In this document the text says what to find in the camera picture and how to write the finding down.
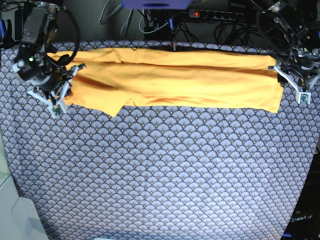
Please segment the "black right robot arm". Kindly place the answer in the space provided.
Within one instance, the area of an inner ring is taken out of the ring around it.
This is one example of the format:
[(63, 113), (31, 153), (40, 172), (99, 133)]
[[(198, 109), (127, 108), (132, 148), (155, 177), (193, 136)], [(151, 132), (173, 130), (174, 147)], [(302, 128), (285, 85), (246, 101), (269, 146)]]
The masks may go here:
[[(66, 113), (65, 97), (71, 90), (71, 82), (85, 64), (69, 65), (80, 48), (80, 28), (73, 14), (61, 0), (33, 0), (30, 15), (23, 25), (23, 35), (12, 71), (18, 78), (33, 87), (27, 93), (47, 105), (53, 118)], [(75, 47), (71, 55), (54, 60), (48, 54), (57, 49), (51, 40), (57, 32), (58, 12), (63, 11), (75, 29)]]

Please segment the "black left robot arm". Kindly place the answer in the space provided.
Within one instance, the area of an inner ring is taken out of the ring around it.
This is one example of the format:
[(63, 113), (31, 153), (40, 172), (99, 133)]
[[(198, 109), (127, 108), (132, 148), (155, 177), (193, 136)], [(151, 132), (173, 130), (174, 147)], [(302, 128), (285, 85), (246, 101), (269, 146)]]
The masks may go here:
[(252, 0), (256, 27), (272, 46), (269, 66), (295, 90), (298, 104), (310, 104), (320, 79), (320, 24), (315, 0)]

